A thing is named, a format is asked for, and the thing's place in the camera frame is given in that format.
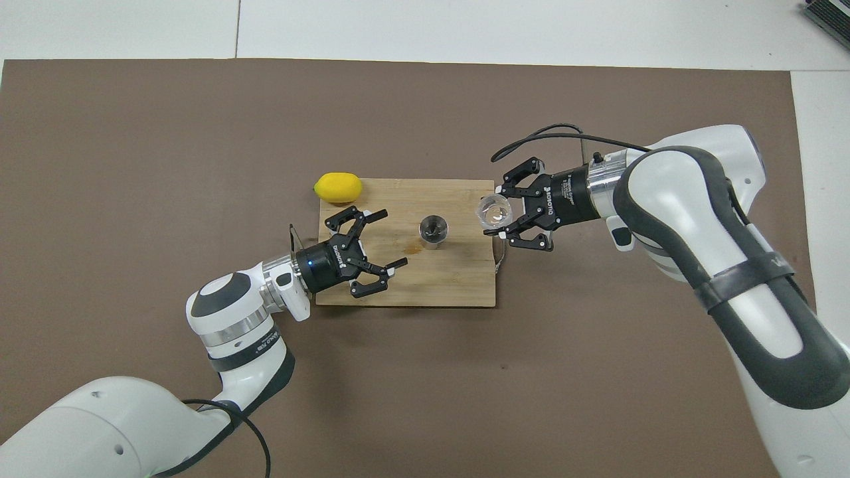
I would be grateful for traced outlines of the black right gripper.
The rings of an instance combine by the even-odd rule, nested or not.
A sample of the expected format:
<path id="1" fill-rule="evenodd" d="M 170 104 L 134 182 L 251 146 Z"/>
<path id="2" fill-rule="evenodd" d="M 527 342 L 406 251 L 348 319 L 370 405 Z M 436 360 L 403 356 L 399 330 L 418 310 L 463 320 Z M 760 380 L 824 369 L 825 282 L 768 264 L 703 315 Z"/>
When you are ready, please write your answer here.
<path id="1" fill-rule="evenodd" d="M 502 175 L 502 196 L 523 199 L 525 214 L 501 228 L 508 247 L 550 252 L 554 248 L 549 230 L 593 220 L 593 204 L 587 185 L 588 167 L 544 175 L 545 164 L 536 157 L 523 161 Z M 520 187 L 535 177 L 529 187 Z"/>

